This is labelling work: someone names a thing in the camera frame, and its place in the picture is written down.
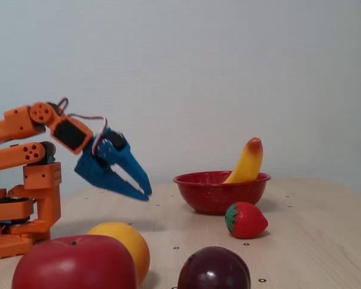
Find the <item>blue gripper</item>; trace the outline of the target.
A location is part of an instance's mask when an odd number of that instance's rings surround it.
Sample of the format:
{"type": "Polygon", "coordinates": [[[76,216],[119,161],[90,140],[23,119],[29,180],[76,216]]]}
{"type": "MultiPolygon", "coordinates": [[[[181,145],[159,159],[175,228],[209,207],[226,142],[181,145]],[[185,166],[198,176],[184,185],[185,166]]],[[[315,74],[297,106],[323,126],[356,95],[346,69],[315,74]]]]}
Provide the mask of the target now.
{"type": "Polygon", "coordinates": [[[152,188],[148,175],[131,153],[124,135],[108,128],[95,151],[92,151],[94,143],[95,140],[92,140],[82,151],[75,172],[95,187],[136,200],[149,201],[152,188]],[[135,188],[113,171],[112,166],[115,164],[136,181],[142,190],[135,188]]]}

